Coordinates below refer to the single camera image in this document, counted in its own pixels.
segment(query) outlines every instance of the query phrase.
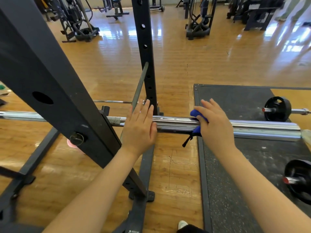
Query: left hand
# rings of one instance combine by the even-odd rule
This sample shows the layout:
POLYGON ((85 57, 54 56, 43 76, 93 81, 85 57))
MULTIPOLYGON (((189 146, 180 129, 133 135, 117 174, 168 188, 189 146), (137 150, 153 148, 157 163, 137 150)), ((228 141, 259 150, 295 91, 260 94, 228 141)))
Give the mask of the left hand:
POLYGON ((122 149, 137 158, 156 142, 157 128, 156 123, 152 122, 153 105, 149 105, 149 100, 145 105, 140 100, 133 114, 131 106, 123 128, 122 149))

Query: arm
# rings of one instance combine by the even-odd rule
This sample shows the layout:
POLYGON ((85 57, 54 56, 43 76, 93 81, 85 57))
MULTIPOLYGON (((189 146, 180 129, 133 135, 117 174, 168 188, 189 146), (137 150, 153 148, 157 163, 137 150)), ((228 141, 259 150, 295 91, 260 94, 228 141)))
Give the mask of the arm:
POLYGON ((152 122, 153 105, 138 103, 132 108, 123 129, 123 144, 110 163, 96 176, 43 233, 100 232, 111 204, 138 157, 156 140, 156 124, 152 122))
POLYGON ((264 232, 310 232, 311 219, 271 184, 235 147, 233 127, 225 112, 211 99, 195 106, 204 142, 241 191, 264 232))

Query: right hand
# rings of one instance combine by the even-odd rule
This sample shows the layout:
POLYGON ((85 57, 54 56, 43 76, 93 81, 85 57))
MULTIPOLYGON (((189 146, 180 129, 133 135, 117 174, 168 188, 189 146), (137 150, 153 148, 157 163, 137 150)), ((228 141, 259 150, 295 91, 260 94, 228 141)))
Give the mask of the right hand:
POLYGON ((227 115, 213 99, 209 102, 201 100, 201 103, 203 107, 195 106, 194 108, 208 120, 207 122, 200 115, 197 116, 205 144, 216 157, 231 153, 235 149, 235 142, 233 127, 227 115))

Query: weight plate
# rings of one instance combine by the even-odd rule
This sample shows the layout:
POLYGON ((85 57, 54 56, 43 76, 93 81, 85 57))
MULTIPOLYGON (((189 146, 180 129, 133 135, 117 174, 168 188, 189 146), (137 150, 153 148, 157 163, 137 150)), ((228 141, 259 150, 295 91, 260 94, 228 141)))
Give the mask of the weight plate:
POLYGON ((275 109, 275 112, 265 112, 265 118, 267 121, 286 122, 291 114, 290 101, 285 97, 272 97, 266 104, 265 108, 275 109))
POLYGON ((287 184, 292 195, 302 202, 311 205, 311 162, 306 160, 292 160, 285 166, 284 176, 304 178, 305 184, 287 184))

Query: forearm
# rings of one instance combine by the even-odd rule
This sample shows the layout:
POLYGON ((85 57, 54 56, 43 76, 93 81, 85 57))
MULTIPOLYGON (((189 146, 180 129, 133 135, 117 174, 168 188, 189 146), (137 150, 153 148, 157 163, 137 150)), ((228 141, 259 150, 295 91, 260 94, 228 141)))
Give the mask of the forearm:
POLYGON ((311 219, 258 172, 238 149, 219 157, 264 232, 310 232, 311 219))
POLYGON ((100 232, 111 204, 137 156, 120 149, 91 184, 65 207, 44 233, 100 232))

